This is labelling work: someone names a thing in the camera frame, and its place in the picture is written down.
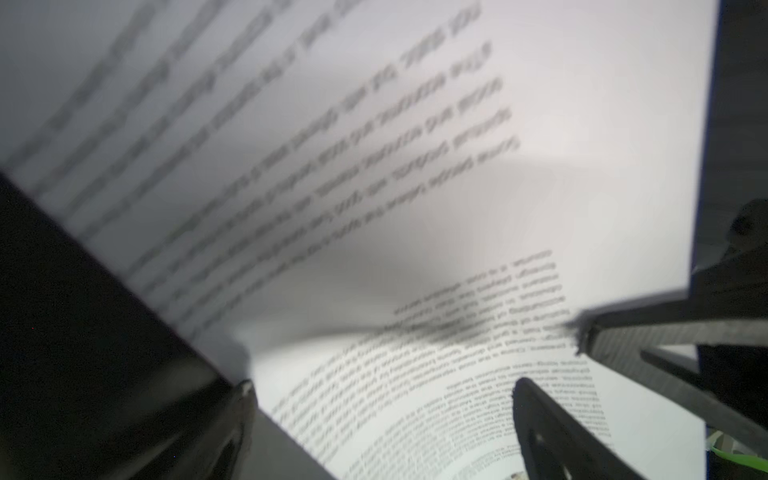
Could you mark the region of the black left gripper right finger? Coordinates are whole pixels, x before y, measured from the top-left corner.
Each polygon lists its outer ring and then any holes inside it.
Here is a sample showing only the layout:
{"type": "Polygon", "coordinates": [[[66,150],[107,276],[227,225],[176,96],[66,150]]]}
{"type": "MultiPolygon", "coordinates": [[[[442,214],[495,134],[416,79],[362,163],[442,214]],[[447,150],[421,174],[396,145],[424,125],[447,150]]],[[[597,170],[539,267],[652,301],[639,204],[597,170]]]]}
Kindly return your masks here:
{"type": "Polygon", "coordinates": [[[512,398],[514,426],[530,479],[641,477],[533,380],[518,379],[512,398]]]}

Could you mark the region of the printed paper sheet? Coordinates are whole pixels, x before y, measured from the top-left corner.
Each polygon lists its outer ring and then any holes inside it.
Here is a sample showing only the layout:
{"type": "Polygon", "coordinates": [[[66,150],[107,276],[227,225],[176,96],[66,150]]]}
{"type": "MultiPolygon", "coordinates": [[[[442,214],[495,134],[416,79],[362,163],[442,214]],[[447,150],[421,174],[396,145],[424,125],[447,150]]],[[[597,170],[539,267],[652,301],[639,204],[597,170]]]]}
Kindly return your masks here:
{"type": "Polygon", "coordinates": [[[715,1],[5,1],[1,171],[338,479],[704,426],[567,322],[688,289],[715,1]]]}

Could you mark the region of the red folder black inside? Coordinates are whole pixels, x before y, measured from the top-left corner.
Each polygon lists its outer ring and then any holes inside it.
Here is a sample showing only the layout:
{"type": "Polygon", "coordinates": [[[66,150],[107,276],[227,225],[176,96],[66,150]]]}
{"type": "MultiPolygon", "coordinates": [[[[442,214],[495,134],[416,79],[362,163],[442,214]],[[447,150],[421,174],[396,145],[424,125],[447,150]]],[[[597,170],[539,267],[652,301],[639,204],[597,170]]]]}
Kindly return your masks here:
{"type": "MultiPolygon", "coordinates": [[[[1,475],[132,479],[136,388],[222,376],[10,181],[1,183],[1,475]]],[[[260,409],[236,479],[324,479],[260,409]]]]}

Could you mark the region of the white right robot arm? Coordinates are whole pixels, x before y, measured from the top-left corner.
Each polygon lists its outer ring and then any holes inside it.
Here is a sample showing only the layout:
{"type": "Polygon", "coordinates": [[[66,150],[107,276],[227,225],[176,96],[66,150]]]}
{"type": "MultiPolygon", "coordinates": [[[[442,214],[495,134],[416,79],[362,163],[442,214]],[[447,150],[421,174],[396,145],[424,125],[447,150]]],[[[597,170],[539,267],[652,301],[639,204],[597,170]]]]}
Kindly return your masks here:
{"type": "Polygon", "coordinates": [[[665,397],[718,434],[717,479],[767,476],[767,201],[737,213],[722,260],[683,300],[584,315],[580,353],[665,397]]]}

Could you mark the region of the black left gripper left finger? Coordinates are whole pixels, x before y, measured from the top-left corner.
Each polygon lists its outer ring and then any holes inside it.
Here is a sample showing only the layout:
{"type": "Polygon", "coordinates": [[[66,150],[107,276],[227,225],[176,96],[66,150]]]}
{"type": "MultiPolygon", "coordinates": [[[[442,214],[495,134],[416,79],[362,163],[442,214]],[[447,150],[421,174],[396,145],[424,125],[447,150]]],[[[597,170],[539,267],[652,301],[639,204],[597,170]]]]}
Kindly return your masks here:
{"type": "Polygon", "coordinates": [[[134,391],[134,432],[148,443],[132,479],[236,479],[251,443],[254,384],[155,379],[134,391]]]}

